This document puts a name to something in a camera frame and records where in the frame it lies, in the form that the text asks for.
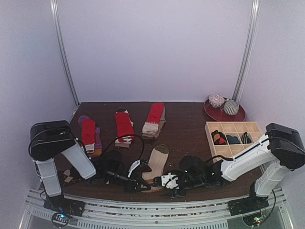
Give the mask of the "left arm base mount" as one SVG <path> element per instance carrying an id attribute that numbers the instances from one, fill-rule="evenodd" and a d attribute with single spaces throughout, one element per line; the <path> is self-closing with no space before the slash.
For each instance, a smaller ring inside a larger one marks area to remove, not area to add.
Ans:
<path id="1" fill-rule="evenodd" d="M 51 216 L 51 223 L 56 228 L 62 229 L 70 223 L 73 216 L 81 217 L 83 215 L 85 203 L 65 198 L 63 194 L 55 197 L 49 197 L 46 194 L 43 207 L 54 211 Z"/>

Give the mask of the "black white striped sock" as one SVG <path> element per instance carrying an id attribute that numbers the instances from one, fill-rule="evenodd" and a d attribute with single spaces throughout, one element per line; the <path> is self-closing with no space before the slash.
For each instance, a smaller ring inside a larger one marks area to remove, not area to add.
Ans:
<path id="1" fill-rule="evenodd" d="M 252 143 L 252 140 L 249 136 L 249 134 L 247 132 L 244 132 L 242 135 L 241 135 L 241 141 L 243 144 L 250 144 Z"/>

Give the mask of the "beige striped maroon sock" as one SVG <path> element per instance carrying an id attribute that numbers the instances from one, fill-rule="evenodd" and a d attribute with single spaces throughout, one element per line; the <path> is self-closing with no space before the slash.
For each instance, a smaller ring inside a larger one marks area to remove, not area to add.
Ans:
<path id="1" fill-rule="evenodd" d="M 163 174 L 168 155 L 169 149 L 164 144 L 158 145 L 152 150 L 148 162 L 151 172 L 142 173 L 143 180 L 145 180 L 149 185 L 153 184 L 153 179 L 155 177 L 160 177 Z"/>

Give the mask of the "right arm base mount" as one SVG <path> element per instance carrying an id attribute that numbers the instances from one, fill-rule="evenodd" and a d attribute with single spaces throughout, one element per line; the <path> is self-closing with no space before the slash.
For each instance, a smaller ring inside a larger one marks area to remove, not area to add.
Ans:
<path id="1" fill-rule="evenodd" d="M 256 194 L 228 202 L 231 216 L 242 215 L 243 222 L 250 227 L 262 224 L 264 220 L 262 210 L 265 209 L 266 212 L 268 206 L 268 197 L 258 197 Z"/>

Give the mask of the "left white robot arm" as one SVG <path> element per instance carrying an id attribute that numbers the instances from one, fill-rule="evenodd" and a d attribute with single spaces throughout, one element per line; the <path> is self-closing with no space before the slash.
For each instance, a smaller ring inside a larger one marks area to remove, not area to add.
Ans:
<path id="1" fill-rule="evenodd" d="M 85 145 L 75 137 L 65 120 L 34 124 L 30 129 L 30 138 L 28 153 L 37 167 L 38 176 L 42 180 L 46 196 L 50 198 L 50 204 L 58 212 L 64 212 L 69 204 L 63 197 L 62 185 L 54 162 L 57 155 L 63 155 L 84 180 L 94 182 L 116 178 L 139 186 L 147 185 L 142 178 L 132 177 L 133 171 L 142 164 L 141 160 L 131 165 L 127 176 L 107 169 L 103 165 L 105 159 L 101 156 L 97 159 L 89 157 Z"/>

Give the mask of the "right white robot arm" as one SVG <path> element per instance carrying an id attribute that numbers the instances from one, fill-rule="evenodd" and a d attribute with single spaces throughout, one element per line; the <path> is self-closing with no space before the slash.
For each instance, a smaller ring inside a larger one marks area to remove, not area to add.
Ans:
<path id="1" fill-rule="evenodd" d="M 288 172 L 304 166 L 305 148 L 299 132 L 270 123 L 264 135 L 237 155 L 220 156 L 220 160 L 211 165 L 196 156 L 185 156 L 179 162 L 179 170 L 155 177 L 153 184 L 171 189 L 175 195 L 180 190 L 195 187 L 218 188 L 265 163 L 269 163 L 269 167 L 254 182 L 253 193 L 244 200 L 247 210 L 253 211 L 261 205 L 263 198 L 269 196 Z"/>

